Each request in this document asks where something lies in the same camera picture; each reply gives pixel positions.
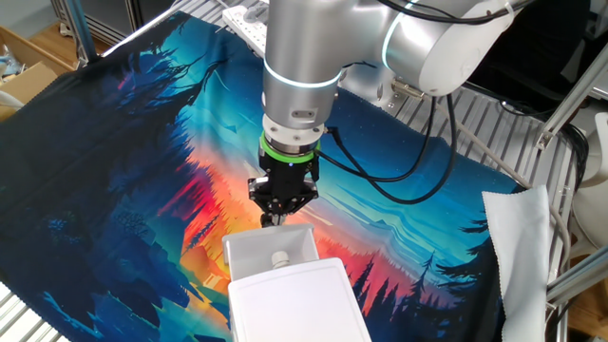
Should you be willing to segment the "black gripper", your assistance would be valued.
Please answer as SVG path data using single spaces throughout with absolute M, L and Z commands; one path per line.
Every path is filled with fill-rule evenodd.
M 319 179 L 318 158 L 309 161 L 280 161 L 270 155 L 259 158 L 266 177 L 248 179 L 249 199 L 262 211 L 262 227 L 282 225 L 318 198 L 315 182 Z

